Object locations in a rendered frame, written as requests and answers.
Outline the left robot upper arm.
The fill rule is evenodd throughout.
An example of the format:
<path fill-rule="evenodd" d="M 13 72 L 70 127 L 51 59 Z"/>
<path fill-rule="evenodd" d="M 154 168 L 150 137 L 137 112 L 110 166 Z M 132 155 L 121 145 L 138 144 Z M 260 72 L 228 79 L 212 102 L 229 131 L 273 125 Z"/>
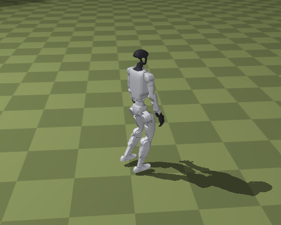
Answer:
<path fill-rule="evenodd" d="M 132 67 L 129 67 L 127 69 L 127 76 L 128 76 L 128 78 L 127 78 L 127 85 L 128 85 L 128 88 L 130 88 L 130 70 L 131 70 L 131 68 Z"/>

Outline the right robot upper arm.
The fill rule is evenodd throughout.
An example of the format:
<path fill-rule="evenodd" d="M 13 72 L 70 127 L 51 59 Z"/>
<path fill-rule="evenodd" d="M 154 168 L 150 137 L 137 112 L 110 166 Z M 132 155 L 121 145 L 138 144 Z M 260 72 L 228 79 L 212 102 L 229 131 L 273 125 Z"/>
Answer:
<path fill-rule="evenodd" d="M 148 87 L 148 98 L 150 100 L 154 100 L 154 90 L 155 90 L 155 86 L 154 86 L 154 75 L 149 73 L 149 72 L 145 72 L 144 73 L 144 80 L 147 83 L 147 87 Z"/>

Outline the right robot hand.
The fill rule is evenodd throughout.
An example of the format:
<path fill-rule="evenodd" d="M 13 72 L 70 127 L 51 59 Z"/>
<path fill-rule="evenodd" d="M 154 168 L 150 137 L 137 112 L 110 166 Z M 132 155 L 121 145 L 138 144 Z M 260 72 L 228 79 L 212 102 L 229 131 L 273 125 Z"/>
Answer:
<path fill-rule="evenodd" d="M 162 113 L 160 115 L 158 113 L 155 113 L 155 114 L 159 118 L 159 122 L 160 122 L 159 127 L 160 127 L 164 123 L 164 116 L 162 115 Z"/>

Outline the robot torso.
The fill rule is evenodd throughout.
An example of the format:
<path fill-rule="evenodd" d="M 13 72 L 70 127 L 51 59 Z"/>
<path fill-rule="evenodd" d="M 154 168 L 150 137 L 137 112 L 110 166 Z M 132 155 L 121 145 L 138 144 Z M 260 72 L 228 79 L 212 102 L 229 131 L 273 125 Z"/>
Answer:
<path fill-rule="evenodd" d="M 130 70 L 130 90 L 132 96 L 136 98 L 133 104 L 133 112 L 135 115 L 141 117 L 141 111 L 147 110 L 144 100 L 148 97 L 148 87 L 144 80 L 144 73 L 148 71 L 143 67 L 142 71 L 133 70 L 135 67 L 132 67 Z"/>

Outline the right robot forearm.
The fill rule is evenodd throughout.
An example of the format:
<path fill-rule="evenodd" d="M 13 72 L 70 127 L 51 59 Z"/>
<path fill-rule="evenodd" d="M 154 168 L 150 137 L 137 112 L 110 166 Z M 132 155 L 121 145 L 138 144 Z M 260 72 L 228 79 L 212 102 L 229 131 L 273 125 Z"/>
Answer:
<path fill-rule="evenodd" d="M 161 110 L 159 109 L 159 105 L 158 105 L 158 100 L 157 100 L 157 94 L 154 94 L 154 100 L 151 101 L 152 107 L 153 107 L 153 111 L 155 113 L 158 113 L 159 115 L 161 114 Z"/>

